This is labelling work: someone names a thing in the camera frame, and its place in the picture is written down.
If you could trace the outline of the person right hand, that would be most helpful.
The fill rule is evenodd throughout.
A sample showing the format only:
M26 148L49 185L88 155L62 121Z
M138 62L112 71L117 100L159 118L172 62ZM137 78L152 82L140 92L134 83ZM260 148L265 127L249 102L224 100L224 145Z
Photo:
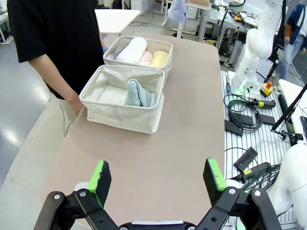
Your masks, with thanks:
M78 95L74 96L73 98L66 101L74 114L76 116L79 115L80 111L83 109L83 103L80 101L80 98Z

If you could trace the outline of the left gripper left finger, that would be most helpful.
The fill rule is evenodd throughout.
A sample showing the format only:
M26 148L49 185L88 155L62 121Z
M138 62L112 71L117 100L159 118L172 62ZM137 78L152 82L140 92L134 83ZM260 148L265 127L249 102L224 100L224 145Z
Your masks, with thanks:
M118 226L104 210L111 185L107 161L99 161L87 188L65 195L50 192L43 204L35 230L70 230L77 219L85 219L93 230L116 230Z

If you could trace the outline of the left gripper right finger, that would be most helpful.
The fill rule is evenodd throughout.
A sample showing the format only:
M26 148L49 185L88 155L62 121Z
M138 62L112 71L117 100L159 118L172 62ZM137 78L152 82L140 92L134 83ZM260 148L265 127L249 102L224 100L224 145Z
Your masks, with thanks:
M267 192L257 188L246 193L240 188L227 186L216 159L206 159L203 180L212 207L196 229L221 230L229 217L241 219L247 230L282 228Z

